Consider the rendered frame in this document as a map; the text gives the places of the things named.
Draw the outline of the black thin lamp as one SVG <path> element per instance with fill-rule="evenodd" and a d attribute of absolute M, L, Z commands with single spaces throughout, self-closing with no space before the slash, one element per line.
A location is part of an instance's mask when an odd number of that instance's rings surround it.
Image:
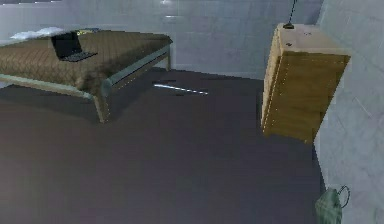
<path fill-rule="evenodd" d="M 292 19 L 293 19 L 293 15 L 294 15 L 294 12 L 295 12 L 295 7 L 296 7 L 296 3 L 297 3 L 298 0 L 293 0 L 292 1 L 292 7 L 291 7 L 291 12 L 290 12 L 290 15 L 289 15 L 289 19 L 288 19 L 288 22 L 286 24 L 283 25 L 283 28 L 284 29 L 288 29 L 288 30 L 292 30 L 295 28 L 295 26 L 293 25 L 292 23 Z"/>

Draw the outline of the bed with brown cover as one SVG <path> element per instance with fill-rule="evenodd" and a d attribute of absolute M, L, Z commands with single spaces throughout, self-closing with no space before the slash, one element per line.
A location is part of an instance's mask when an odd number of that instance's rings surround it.
<path fill-rule="evenodd" d="M 78 62 L 60 60 L 49 37 L 0 46 L 0 82 L 91 99 L 104 123 L 114 88 L 171 59 L 172 39 L 165 34 L 98 30 L 78 40 L 93 54 Z"/>

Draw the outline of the light wooden cabinet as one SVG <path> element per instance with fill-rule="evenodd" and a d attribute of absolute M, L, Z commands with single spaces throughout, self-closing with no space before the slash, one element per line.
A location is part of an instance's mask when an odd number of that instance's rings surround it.
<path fill-rule="evenodd" d="M 316 25 L 278 24 L 264 77 L 263 134 L 313 142 L 350 58 Z"/>

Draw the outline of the white pillow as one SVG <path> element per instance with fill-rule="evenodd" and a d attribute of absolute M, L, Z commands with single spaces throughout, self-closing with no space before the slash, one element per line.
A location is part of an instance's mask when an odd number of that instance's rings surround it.
<path fill-rule="evenodd" d="M 42 28 L 38 31 L 24 31 L 24 32 L 16 33 L 13 36 L 11 36 L 11 39 L 26 40 L 26 39 L 36 38 L 40 36 L 47 36 L 51 34 L 61 33 L 61 32 L 63 32 L 62 28 L 47 27 L 47 28 Z"/>

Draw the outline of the black open laptop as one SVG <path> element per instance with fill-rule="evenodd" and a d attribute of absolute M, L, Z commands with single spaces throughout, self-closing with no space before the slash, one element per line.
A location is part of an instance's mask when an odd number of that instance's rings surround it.
<path fill-rule="evenodd" d="M 52 36 L 51 42 L 60 61 L 79 62 L 96 55 L 96 52 L 82 50 L 78 35 L 73 31 Z"/>

